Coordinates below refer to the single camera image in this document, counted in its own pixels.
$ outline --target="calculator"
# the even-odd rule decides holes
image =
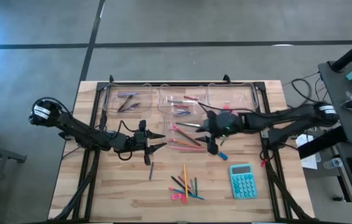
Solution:
[[[235,199],[256,198],[256,184],[249,164],[230,166],[231,189]]]

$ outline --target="wooden table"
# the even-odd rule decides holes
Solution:
[[[284,93],[280,81],[265,81],[271,111],[286,109]],[[76,119],[89,124],[97,82],[81,82],[74,107]],[[176,94],[191,94],[192,90],[175,91]],[[224,98],[230,98],[227,91],[219,91]],[[111,101],[116,101],[116,93],[111,92]],[[147,128],[155,133],[164,130],[164,114],[158,108],[159,89],[152,88],[152,107],[149,112],[137,114],[111,113],[107,127],[115,130],[120,119],[131,129],[136,129],[141,119],[147,120]],[[122,133],[130,134],[126,129]],[[161,142],[151,140],[150,144]],[[74,141],[68,141],[64,153],[76,148]],[[220,151],[228,156],[223,161],[209,153],[179,152],[165,146],[152,157],[154,171],[149,181],[150,167],[143,161],[143,153],[136,152],[129,161],[120,161],[112,150],[101,152],[95,194],[91,211],[91,222],[271,222],[274,216],[271,207],[269,187],[265,168],[260,166],[261,142],[258,134],[236,134],[230,136],[220,146]],[[307,190],[299,154],[288,147],[280,150],[287,188],[305,210],[313,216],[312,203]],[[75,193],[78,185],[83,150],[67,156],[61,163],[57,184],[50,207],[49,218],[56,216]],[[258,196],[256,199],[235,200],[231,192],[229,166],[250,163],[255,176]],[[187,204],[171,200],[173,192],[168,187],[178,187],[170,178],[180,175],[186,164],[187,177],[198,178],[199,196],[205,200],[189,198]],[[277,198],[281,214],[284,214],[280,193]],[[82,198],[84,211],[86,197]]]

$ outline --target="wooden tabletop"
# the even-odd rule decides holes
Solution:
[[[286,109],[280,81],[265,81],[271,111]],[[74,107],[76,119],[89,124],[97,82],[81,82]],[[121,92],[139,92],[134,99],[141,107],[125,113],[116,109],[124,102],[118,97]],[[167,142],[170,138],[183,136],[169,128],[174,121],[202,122],[205,115],[200,108],[189,108],[195,115],[176,117],[172,105],[164,99],[178,100],[183,95],[194,95],[213,106],[231,104],[254,108],[248,87],[216,88],[166,88],[166,87],[114,87],[108,108],[108,130],[116,130],[120,120],[130,129],[137,129],[141,119],[147,120],[147,128],[155,133],[164,133],[166,138],[150,140],[149,144]],[[194,134],[193,130],[181,127]],[[124,127],[124,134],[132,135]],[[68,141],[64,154],[76,148],[74,141]],[[261,142],[258,134],[235,134],[220,146],[220,151],[228,156],[224,161],[218,156],[200,152],[180,152],[166,145],[151,157],[154,162],[152,180],[149,181],[150,166],[143,161],[143,153],[135,152],[129,161],[120,161],[112,150],[101,151],[95,194],[91,210],[91,222],[271,222],[274,216],[271,207],[269,187],[265,168],[260,166]],[[280,150],[285,181],[296,202],[313,216],[312,203],[307,190],[299,154],[295,149],[285,147]],[[75,193],[78,185],[83,149],[67,156],[61,163],[57,184],[50,207],[49,218],[55,217]],[[187,168],[187,178],[197,177],[198,195],[205,200],[188,198],[188,203],[171,200],[174,193],[168,187],[180,189],[170,178],[181,174],[183,164]],[[233,164],[251,164],[254,174],[257,198],[235,200],[231,191],[229,167]],[[81,210],[85,209],[87,190],[82,198]],[[279,191],[277,198],[281,214],[284,213]]]

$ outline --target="concrete floor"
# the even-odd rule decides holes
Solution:
[[[87,44],[98,0],[0,0],[0,44]],[[352,0],[107,0],[96,43],[352,40]],[[352,45],[95,49],[87,80],[282,80],[317,71]],[[0,146],[28,154],[0,186],[0,223],[47,218],[63,150],[56,129],[27,122],[53,96],[72,108],[86,49],[0,49]],[[318,76],[309,78],[313,85]],[[288,104],[302,99],[285,86]],[[336,178],[308,178],[317,218],[351,222],[352,203],[332,202]]]

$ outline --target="clear plastic bin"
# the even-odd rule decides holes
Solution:
[[[204,86],[161,85],[159,87],[158,110],[162,113],[180,114],[188,111],[190,115],[204,114],[198,102],[208,103],[208,93]]]
[[[220,109],[246,108],[255,110],[259,103],[252,83],[208,85],[210,106]]]
[[[137,114],[141,114],[142,118],[150,116],[152,105],[152,86],[150,84],[135,86],[110,83],[108,86],[111,87],[111,90],[107,114],[123,118],[135,117]]]
[[[181,144],[178,141],[183,141],[188,143],[189,145],[197,146],[194,142],[189,140],[187,137],[178,133],[174,130],[174,125],[176,125],[179,129],[185,132],[187,135],[191,136],[191,138],[199,138],[205,136],[205,133],[196,133],[197,127],[185,126],[177,123],[188,123],[188,124],[198,124],[202,125],[204,119],[206,119],[206,114],[198,114],[198,115],[190,115],[190,116],[174,116],[172,114],[164,115],[164,130],[162,133],[166,136],[162,138],[162,142],[168,143],[169,146],[186,146],[188,145]],[[202,149],[206,149],[206,143],[198,141],[202,145]]]

